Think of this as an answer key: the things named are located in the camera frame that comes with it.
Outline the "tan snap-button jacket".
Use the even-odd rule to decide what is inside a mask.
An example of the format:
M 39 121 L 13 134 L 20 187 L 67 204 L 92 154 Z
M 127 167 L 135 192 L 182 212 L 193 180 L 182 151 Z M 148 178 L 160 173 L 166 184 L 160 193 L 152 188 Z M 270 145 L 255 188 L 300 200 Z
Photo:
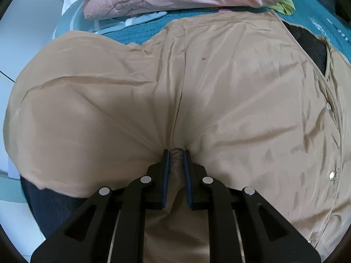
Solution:
M 142 44 L 63 34 L 17 77 L 4 142 L 20 177 L 73 198 L 125 187 L 170 150 L 146 262 L 210 259 L 184 150 L 226 186 L 255 188 L 322 259 L 350 226 L 350 62 L 272 12 L 181 18 Z

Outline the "green folded blanket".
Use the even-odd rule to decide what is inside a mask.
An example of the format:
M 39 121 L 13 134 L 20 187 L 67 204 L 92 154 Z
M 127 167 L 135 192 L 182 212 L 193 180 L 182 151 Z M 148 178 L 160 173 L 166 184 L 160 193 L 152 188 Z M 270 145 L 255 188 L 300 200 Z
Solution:
M 268 7 L 285 16 L 291 16 L 296 9 L 293 0 L 281 0 Z

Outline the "teal quilted bed cover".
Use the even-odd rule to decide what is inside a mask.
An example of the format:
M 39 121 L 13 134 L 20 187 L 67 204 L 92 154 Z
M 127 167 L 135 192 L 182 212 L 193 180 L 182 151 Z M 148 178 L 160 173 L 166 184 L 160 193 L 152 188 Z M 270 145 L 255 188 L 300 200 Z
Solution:
M 293 0 L 293 3 L 295 11 L 292 15 L 286 16 L 279 13 L 278 16 L 290 24 L 307 28 L 317 36 L 324 36 L 337 50 L 350 59 L 350 27 L 346 26 L 317 0 Z M 102 34 L 122 44 L 142 44 L 175 19 L 220 12 L 250 11 L 259 13 L 268 10 L 268 8 L 232 7 L 169 11 L 164 16 L 145 23 L 137 23 L 129 18 L 126 20 L 127 26 L 125 28 L 113 29 L 110 32 L 104 31 Z

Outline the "dark navy folded garment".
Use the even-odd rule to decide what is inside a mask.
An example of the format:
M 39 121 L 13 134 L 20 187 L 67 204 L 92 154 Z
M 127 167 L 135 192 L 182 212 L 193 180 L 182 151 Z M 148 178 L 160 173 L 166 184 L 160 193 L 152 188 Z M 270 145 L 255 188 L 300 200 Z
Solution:
M 20 182 L 30 211 L 45 238 L 53 234 L 87 200 L 69 197 L 50 189 L 40 190 L 23 177 Z

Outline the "striped light blue pillow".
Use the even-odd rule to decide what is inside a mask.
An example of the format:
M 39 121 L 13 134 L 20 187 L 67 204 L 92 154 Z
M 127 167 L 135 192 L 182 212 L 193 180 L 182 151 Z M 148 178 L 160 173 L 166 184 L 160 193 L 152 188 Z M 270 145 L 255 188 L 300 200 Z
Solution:
M 106 20 L 87 20 L 83 15 L 83 4 L 72 6 L 60 18 L 51 39 L 54 40 L 70 31 L 82 31 L 95 34 L 107 34 L 121 31 L 125 28 L 157 20 L 167 15 L 166 11 L 140 14 L 131 17 L 108 18 Z

